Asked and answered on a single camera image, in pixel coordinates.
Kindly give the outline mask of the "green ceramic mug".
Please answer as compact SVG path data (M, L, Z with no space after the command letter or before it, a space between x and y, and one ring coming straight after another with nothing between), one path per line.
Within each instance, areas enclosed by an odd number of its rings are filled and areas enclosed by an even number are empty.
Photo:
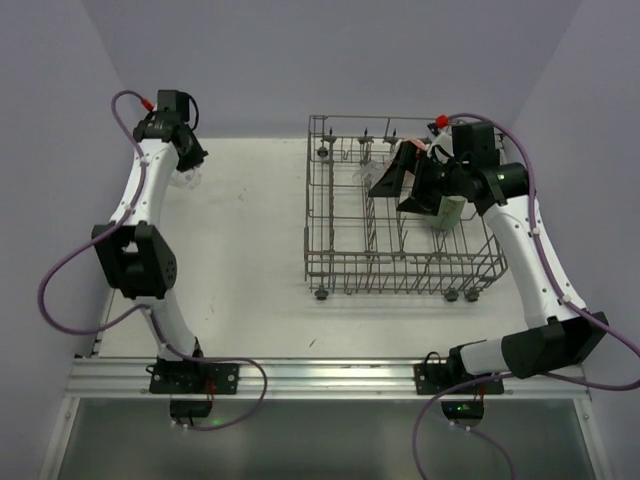
M449 231L460 222L465 204L466 199L461 196L442 197L437 213L426 216L425 222L433 229Z

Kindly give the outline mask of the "clear glass front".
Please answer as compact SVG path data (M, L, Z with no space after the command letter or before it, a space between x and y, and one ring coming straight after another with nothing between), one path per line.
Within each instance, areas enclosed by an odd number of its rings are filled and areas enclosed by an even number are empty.
M174 188L193 190L200 185L201 181L202 172L199 168L193 168L184 172L175 170L169 178L169 185Z

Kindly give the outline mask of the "clear glass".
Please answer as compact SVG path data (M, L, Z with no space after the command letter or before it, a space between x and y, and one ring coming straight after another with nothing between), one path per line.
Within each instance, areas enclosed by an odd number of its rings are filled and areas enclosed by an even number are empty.
M184 172L175 170L169 178L169 185L174 188L193 190L200 185L201 181L202 172L199 168L193 168Z
M376 184L384 175L386 167L383 163L369 161L363 163L360 168L352 175L352 183L355 186L363 184Z

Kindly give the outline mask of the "pink ceramic mug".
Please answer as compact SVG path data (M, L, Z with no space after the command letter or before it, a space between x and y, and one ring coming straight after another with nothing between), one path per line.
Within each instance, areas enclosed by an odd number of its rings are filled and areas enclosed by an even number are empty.
M409 138L400 140L392 149L387 172L393 178L401 178L406 173L414 175L420 158L431 146L428 140Z

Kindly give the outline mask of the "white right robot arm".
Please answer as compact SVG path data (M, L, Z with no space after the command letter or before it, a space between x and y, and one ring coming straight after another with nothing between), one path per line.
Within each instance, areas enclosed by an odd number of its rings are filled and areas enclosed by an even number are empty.
M414 180L403 211L432 216L447 197L475 207L506 257L526 323L523 331L451 348L444 362L425 366L426 376L453 386L491 374L525 379L581 364L604 338L608 321L590 312L568 281L526 167L501 163L491 141L464 150L407 139L397 144L370 196L399 196L407 174Z

